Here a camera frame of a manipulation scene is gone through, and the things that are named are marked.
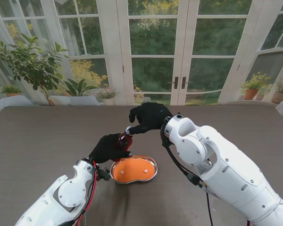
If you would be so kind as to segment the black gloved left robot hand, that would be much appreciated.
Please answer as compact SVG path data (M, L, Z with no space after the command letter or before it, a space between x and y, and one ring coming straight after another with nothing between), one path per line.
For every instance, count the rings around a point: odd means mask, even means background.
M93 151L89 154L89 159L95 163L105 163L108 160L119 160L122 158L132 157L130 151L117 150L116 143L119 140L120 134L109 134L103 136Z

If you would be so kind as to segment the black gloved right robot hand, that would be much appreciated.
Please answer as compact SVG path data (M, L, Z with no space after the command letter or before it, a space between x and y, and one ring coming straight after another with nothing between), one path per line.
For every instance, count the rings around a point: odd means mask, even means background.
M150 130L160 129L164 124L165 118L172 118L172 114L163 104L147 102L130 110L129 121L138 121L139 125L128 127L126 134L143 134Z

